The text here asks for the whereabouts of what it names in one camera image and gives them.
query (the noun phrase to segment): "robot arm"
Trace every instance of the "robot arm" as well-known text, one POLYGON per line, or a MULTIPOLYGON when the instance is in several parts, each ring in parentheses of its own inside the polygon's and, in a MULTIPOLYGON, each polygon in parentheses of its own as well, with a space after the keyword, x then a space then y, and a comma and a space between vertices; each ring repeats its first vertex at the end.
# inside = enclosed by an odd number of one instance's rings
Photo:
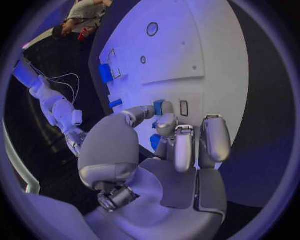
POLYGON ((60 92, 52 90, 47 79, 38 75, 24 57, 17 63, 13 75, 39 100, 41 110, 50 125, 59 127, 66 137, 69 149, 78 157, 86 135, 77 127, 83 122, 82 111, 76 110, 60 92))

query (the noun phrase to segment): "red object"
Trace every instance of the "red object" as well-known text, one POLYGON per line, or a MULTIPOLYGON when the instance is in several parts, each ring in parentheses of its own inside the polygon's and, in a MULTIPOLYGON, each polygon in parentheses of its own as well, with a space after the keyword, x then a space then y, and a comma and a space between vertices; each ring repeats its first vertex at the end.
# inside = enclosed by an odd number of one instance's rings
POLYGON ((79 35, 79 37, 77 38, 80 42, 83 42, 85 39, 86 39, 86 37, 89 35, 89 31, 86 29, 86 28, 84 28, 82 31, 81 31, 81 33, 80 33, 80 35, 79 35))

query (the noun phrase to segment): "gray shirt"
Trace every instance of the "gray shirt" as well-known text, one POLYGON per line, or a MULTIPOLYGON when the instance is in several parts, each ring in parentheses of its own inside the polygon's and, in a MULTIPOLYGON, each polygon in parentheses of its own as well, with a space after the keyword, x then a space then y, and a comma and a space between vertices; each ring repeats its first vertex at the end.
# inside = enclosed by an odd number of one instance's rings
POLYGON ((75 4, 67 17, 79 20, 72 32, 80 33, 84 28, 98 27, 105 9, 104 4, 95 5, 93 0, 82 0, 75 4))

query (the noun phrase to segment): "circular hole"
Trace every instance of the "circular hole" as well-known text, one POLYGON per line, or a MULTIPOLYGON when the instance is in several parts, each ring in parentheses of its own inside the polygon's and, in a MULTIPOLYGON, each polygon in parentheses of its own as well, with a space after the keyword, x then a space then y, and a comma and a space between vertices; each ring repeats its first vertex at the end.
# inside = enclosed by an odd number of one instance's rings
POLYGON ((153 37, 159 31, 159 25, 156 22, 151 22, 147 27, 147 34, 153 37))
POLYGON ((145 63, 146 63, 146 57, 145 57, 145 56, 142 56, 142 57, 140 58, 140 62, 141 62, 142 64, 145 64, 145 63))

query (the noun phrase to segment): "person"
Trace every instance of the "person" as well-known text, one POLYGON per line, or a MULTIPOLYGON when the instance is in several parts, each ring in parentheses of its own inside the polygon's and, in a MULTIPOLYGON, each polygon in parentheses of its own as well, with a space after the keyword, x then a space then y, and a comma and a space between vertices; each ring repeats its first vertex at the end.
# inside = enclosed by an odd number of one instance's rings
POLYGON ((112 0, 81 0, 72 7, 67 19, 53 28, 52 36, 60 39, 70 33, 81 33, 86 38, 97 30, 106 8, 111 5, 112 0))

